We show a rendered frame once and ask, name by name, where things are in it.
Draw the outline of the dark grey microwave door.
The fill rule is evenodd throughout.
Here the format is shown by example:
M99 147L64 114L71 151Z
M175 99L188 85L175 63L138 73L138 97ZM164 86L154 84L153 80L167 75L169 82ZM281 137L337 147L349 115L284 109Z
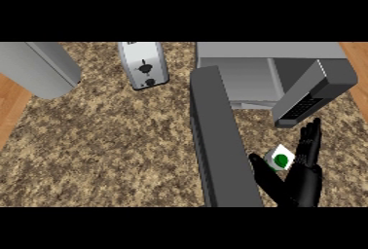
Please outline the dark grey microwave door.
M262 207L218 66L189 75L189 124L206 207Z

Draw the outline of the white milk carton green cap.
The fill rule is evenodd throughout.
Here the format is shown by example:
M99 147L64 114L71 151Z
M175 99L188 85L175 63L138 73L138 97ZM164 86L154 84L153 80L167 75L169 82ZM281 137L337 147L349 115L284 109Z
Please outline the white milk carton green cap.
M283 144L280 144L265 154L263 160L275 171L284 171L290 169L294 160L294 153Z

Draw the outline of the grey microwave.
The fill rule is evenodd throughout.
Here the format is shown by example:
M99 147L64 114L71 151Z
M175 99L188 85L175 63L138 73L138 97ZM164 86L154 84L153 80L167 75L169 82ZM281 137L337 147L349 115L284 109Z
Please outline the grey microwave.
M195 66L216 76L235 109L268 109L296 126L356 85L336 42L198 42Z

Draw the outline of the silver toaster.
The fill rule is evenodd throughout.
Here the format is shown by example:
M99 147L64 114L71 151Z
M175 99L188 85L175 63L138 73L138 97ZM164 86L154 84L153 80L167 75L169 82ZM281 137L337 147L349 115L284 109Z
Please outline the silver toaster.
M123 67L135 90L170 81L167 61L160 42L120 42Z

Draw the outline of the grey rounded appliance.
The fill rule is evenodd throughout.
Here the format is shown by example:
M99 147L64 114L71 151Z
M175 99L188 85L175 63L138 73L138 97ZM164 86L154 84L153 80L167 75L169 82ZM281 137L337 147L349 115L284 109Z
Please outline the grey rounded appliance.
M0 42L0 73L45 99L80 82L79 64L58 42Z

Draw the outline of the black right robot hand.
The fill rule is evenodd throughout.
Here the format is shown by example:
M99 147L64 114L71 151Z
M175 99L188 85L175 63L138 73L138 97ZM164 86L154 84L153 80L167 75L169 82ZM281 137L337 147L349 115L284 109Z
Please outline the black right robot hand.
M321 119L300 129L296 157L286 179L281 179L266 161L249 155L255 180L280 207L317 207L322 192L322 167L318 164L322 141Z

